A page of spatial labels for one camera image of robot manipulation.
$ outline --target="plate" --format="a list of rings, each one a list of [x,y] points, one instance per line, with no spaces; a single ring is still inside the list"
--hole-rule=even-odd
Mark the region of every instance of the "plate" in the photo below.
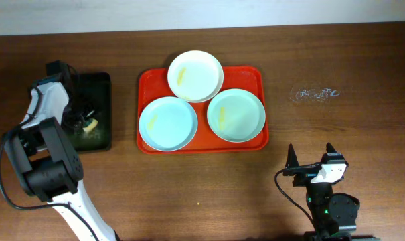
[[[139,132],[144,142],[159,151],[175,151],[195,136],[197,116],[186,101],[163,97],[151,102],[141,113]]]
[[[174,95],[188,102],[204,102],[220,91],[224,74],[222,65],[214,56],[192,50],[172,61],[167,77]]]
[[[221,139],[241,143],[253,139],[263,129],[266,113],[255,95],[230,89],[211,100],[207,119],[211,130]]]

